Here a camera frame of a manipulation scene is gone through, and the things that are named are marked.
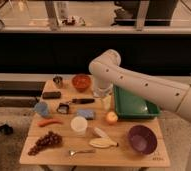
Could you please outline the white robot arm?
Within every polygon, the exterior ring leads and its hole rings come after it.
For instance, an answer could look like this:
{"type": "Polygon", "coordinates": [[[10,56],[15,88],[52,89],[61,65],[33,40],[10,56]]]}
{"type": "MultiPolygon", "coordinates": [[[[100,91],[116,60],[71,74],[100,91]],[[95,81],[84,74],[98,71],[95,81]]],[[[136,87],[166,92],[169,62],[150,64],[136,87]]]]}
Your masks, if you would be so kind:
{"type": "MultiPolygon", "coordinates": [[[[104,93],[111,84],[176,113],[191,123],[191,86],[189,84],[162,79],[120,67],[121,57],[109,49],[92,60],[89,71],[96,80],[95,90],[104,93]]],[[[191,171],[191,149],[186,165],[191,171]]]]}

